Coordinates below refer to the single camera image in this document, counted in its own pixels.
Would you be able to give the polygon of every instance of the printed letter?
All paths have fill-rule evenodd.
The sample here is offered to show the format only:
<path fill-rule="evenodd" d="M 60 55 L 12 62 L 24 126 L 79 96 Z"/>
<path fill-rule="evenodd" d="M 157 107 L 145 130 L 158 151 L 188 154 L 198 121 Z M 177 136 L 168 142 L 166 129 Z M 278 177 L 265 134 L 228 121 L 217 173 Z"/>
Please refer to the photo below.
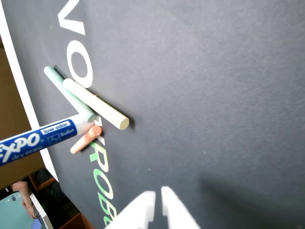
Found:
<path fill-rule="evenodd" d="M 86 65 L 87 65 L 87 75 L 85 77 L 79 77 L 76 72 L 73 69 L 72 65 L 72 54 L 78 52 L 80 55 L 83 56 Z M 92 65 L 91 61 L 89 58 L 89 55 L 87 53 L 86 48 L 83 46 L 82 43 L 79 41 L 71 41 L 68 44 L 67 47 L 67 60 L 68 60 L 68 67 L 70 70 L 70 73 L 73 77 L 73 79 L 78 82 L 80 85 L 82 85 L 84 88 L 88 88 L 91 86 L 92 81 L 93 81 L 93 70 L 92 70 Z"/>
<path fill-rule="evenodd" d="M 100 194 L 99 192 L 97 194 L 99 195 L 101 208 L 103 209 L 105 214 L 107 216 L 110 215 L 111 219 L 113 220 L 116 217 L 115 207 L 102 194 Z"/>
<path fill-rule="evenodd" d="M 85 35 L 85 28 L 82 22 L 65 19 L 79 1 L 80 0 L 69 0 L 58 13 L 58 21 L 61 27 Z"/>
<path fill-rule="evenodd" d="M 109 170 L 109 167 L 108 167 L 108 159 L 107 159 L 106 150 L 103 147 L 101 147 L 99 144 L 96 144 L 95 142 L 90 142 L 90 146 L 94 149 L 94 153 L 90 155 L 90 161 L 92 162 L 92 161 L 97 160 L 97 163 L 99 164 L 101 169 L 105 173 L 107 173 Z M 99 152 L 102 154 L 102 156 L 104 158 L 104 165 L 102 164 L 102 162 L 100 160 Z"/>
<path fill-rule="evenodd" d="M 99 187 L 100 191 L 101 191 L 108 199 L 113 199 L 113 190 L 112 190 L 111 184 L 110 184 L 108 178 L 105 176 L 105 174 L 104 174 L 102 171 L 100 171 L 99 169 L 95 168 L 94 171 L 93 171 L 93 176 L 94 176 L 94 180 L 95 180 L 97 186 Z M 99 184 L 99 181 L 98 181 L 98 179 L 97 179 L 97 176 L 101 176 L 101 177 L 105 180 L 105 182 L 106 182 L 106 184 L 107 184 L 107 186 L 108 186 L 108 188 L 109 188 L 109 192 L 106 192 L 105 189 L 103 189 L 103 187 Z"/>

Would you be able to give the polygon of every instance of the chalk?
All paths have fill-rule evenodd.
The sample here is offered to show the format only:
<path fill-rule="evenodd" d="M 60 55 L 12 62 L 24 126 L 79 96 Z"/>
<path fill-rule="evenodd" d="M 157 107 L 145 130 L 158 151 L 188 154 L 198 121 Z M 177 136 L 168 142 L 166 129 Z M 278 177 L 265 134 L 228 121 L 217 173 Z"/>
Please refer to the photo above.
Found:
<path fill-rule="evenodd" d="M 129 119 L 126 116 L 122 115 L 100 98 L 94 96 L 94 94 L 72 79 L 65 79 L 63 86 L 118 129 L 124 130 L 128 127 Z"/>
<path fill-rule="evenodd" d="M 81 116 L 88 123 L 93 122 L 97 115 L 90 109 L 83 101 L 73 95 L 71 92 L 66 90 L 62 83 L 63 78 L 55 71 L 54 68 L 47 66 L 43 69 L 47 77 L 52 81 L 52 83 L 58 88 L 58 90 L 66 97 L 66 99 L 71 103 L 71 105 L 81 114 Z"/>
<path fill-rule="evenodd" d="M 102 133 L 102 128 L 98 125 L 94 125 L 90 130 L 84 134 L 74 146 L 71 147 L 71 153 L 76 154 L 80 150 L 84 149 L 90 142 L 92 142 L 98 135 Z"/>

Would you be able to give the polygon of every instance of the white chalk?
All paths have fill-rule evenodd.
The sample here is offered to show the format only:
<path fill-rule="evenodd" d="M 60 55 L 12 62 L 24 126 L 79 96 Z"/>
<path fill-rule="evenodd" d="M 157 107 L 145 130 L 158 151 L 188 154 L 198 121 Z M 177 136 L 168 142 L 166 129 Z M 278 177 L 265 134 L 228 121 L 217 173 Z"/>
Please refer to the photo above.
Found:
<path fill-rule="evenodd" d="M 72 79 L 65 79 L 63 86 L 118 129 L 124 130 L 128 127 L 129 119 L 126 116 L 122 115 Z"/>

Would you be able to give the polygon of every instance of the table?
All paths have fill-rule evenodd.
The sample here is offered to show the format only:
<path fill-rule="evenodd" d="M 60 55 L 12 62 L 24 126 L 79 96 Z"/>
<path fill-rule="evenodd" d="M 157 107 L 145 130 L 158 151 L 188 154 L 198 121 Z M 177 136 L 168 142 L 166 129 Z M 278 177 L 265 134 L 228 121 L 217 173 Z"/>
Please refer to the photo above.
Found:
<path fill-rule="evenodd" d="M 107 206 L 119 213 L 146 190 L 157 193 L 150 228 L 166 228 L 162 186 L 202 228 L 305 227 L 303 1 L 1 3 L 10 30 L 2 25 L 1 36 L 32 127 L 76 114 L 46 65 L 86 77 L 131 120 L 124 131 L 103 120 L 105 146 L 95 149 L 108 171 L 91 146 L 69 153 L 78 137 L 42 152 L 96 228 L 111 220 Z"/>

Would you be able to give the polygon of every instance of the expo marker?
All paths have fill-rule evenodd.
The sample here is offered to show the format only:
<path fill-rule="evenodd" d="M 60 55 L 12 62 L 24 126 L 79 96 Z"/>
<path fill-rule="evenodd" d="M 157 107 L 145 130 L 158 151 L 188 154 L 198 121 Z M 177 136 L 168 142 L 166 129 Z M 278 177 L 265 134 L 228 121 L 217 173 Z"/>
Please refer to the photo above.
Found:
<path fill-rule="evenodd" d="M 85 133 L 92 126 L 94 122 L 87 123 L 80 114 L 77 114 L 4 139 L 0 141 L 0 166 Z"/>

